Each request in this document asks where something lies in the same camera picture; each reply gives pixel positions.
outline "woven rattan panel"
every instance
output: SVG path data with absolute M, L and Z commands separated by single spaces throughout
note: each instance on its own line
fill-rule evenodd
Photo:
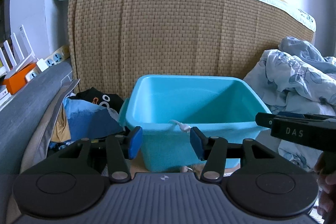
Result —
M 130 96 L 148 74 L 243 78 L 283 37 L 313 32 L 257 0 L 69 0 L 77 91 Z

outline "black round pad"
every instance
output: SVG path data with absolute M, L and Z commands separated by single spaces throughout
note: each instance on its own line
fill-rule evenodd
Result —
M 276 168 L 256 172 L 252 168 L 237 170 L 226 185 L 229 196 L 246 211 L 266 218 L 289 218 L 314 205 L 318 187 L 310 174 L 285 174 Z
M 286 194 L 295 187 L 294 180 L 286 174 L 270 172 L 256 179 L 257 186 L 269 194 Z
M 89 175 L 69 173 L 21 174 L 13 186 L 20 211 L 39 218 L 64 218 L 93 206 L 103 195 L 103 177 L 91 168 L 83 170 Z
M 36 184 L 46 194 L 63 194 L 76 185 L 76 178 L 68 173 L 52 172 L 42 175 Z

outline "white cable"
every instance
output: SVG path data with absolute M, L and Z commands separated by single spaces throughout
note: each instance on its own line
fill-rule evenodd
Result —
M 170 120 L 170 122 L 177 124 L 182 132 L 189 133 L 191 130 L 191 127 L 187 124 L 178 122 L 176 120 Z

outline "gray fabric cushion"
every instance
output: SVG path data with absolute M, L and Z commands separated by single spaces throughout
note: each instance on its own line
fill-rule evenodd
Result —
M 72 92 L 78 82 L 79 80 L 73 80 L 72 82 L 64 83 L 54 99 L 51 101 L 27 145 L 22 158 L 20 173 L 47 157 L 48 146 L 53 134 L 58 113 L 63 105 L 63 99 Z M 20 215 L 21 212 L 19 211 L 12 194 L 8 202 L 6 224 L 13 223 L 20 217 Z
M 29 140 L 63 83 L 72 80 L 70 59 L 52 66 L 20 90 L 0 112 L 0 223 Z

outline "human hand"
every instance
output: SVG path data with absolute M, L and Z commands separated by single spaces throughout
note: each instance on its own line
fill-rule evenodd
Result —
M 324 153 L 322 153 L 319 159 L 317 160 L 317 163 L 314 167 L 315 172 L 321 172 L 323 168 L 325 167 L 325 162 L 323 160 L 323 154 Z M 331 195 L 336 188 L 335 187 L 336 172 L 330 175 L 322 175 L 321 173 L 317 181 L 321 189 L 320 194 L 319 194 L 319 206 L 317 208 L 317 212 L 319 215 L 324 217 L 326 213 L 329 213 L 334 207 L 334 201 L 332 200 Z

